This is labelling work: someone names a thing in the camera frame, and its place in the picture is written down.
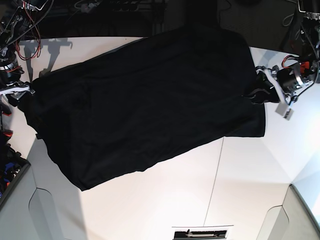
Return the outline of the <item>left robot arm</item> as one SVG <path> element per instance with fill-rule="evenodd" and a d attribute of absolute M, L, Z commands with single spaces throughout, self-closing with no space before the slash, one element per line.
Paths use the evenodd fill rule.
<path fill-rule="evenodd" d="M 297 102 L 300 96 L 320 81 L 320 2 L 298 0 L 292 21 L 280 48 L 291 40 L 294 24 L 301 16 L 300 27 L 295 34 L 301 40 L 299 55 L 285 56 L 280 65 L 272 68 L 257 66 L 256 82 L 244 97 L 253 104 L 283 103 L 287 106 Z"/>

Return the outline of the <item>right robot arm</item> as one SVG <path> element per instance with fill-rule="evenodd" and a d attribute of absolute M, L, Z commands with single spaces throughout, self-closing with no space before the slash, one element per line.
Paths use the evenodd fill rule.
<path fill-rule="evenodd" d="M 31 60 L 40 56 L 41 35 L 39 23 L 48 15 L 53 0 L 2 0 L 0 2 L 0 97 L 12 106 L 34 90 L 28 82 L 22 82 L 23 68 L 18 59 Z M 34 35 L 37 47 L 31 56 L 22 56 L 19 42 L 26 34 Z"/>

